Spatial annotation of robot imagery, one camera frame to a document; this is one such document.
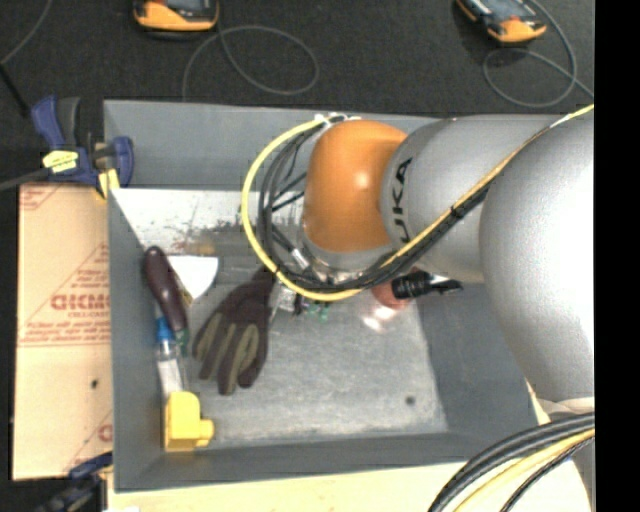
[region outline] black connector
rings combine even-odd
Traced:
[[[462,285],[458,281],[448,279],[432,283],[433,276],[428,272],[412,272],[406,276],[396,277],[391,281],[391,290],[396,299],[411,299],[426,295],[432,291],[445,294],[456,290],[461,290]]]

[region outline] yellow label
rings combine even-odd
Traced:
[[[48,169],[51,169],[51,172],[57,174],[73,169],[76,166],[77,159],[78,153],[75,151],[56,149],[42,159],[42,164]]]

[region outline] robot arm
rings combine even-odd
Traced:
[[[327,301],[416,269],[484,282],[541,403],[593,411],[593,137],[591,109],[441,120],[408,136],[367,121],[332,126],[310,159],[305,265],[267,267]],[[243,221],[260,249],[246,208]],[[574,460],[595,507],[593,452]]]

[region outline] black floor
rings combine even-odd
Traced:
[[[232,55],[263,88],[229,63],[219,39],[200,53],[203,37],[186,42],[148,37],[135,26],[130,0],[2,0],[0,62],[24,101],[81,97],[77,131],[100,137],[105,98],[296,106],[359,112],[452,116],[472,113],[566,113],[591,103],[595,2],[545,0],[571,51],[553,27],[529,50],[571,72],[580,85],[522,52],[496,45],[471,25],[453,0],[224,0],[222,27]],[[15,54],[48,9],[39,29]],[[260,25],[268,31],[239,29]],[[299,46],[275,35],[282,30]],[[185,70],[192,60],[186,77]],[[505,99],[492,89],[487,69]],[[263,90],[306,89],[299,94]],[[0,182],[39,166],[43,141],[0,81]],[[64,482],[10,480],[15,355],[16,193],[0,192],[0,511],[30,511]]]

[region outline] blue clamp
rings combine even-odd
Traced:
[[[74,128],[79,98],[65,98],[58,101],[55,95],[40,100],[31,109],[31,119],[36,131],[46,140],[51,151],[69,150],[78,158],[69,168],[53,172],[50,169],[50,181],[75,181],[85,183],[101,190],[101,170],[94,166],[100,157],[112,157],[115,160],[116,172],[121,186],[127,186],[133,175],[133,144],[129,137],[115,137],[107,147],[89,153],[92,148],[77,145]]]
[[[72,512],[79,510],[95,494],[96,488],[103,485],[97,472],[113,464],[112,452],[98,455],[83,462],[69,472],[73,485],[53,496],[47,503],[37,506],[33,512]]]

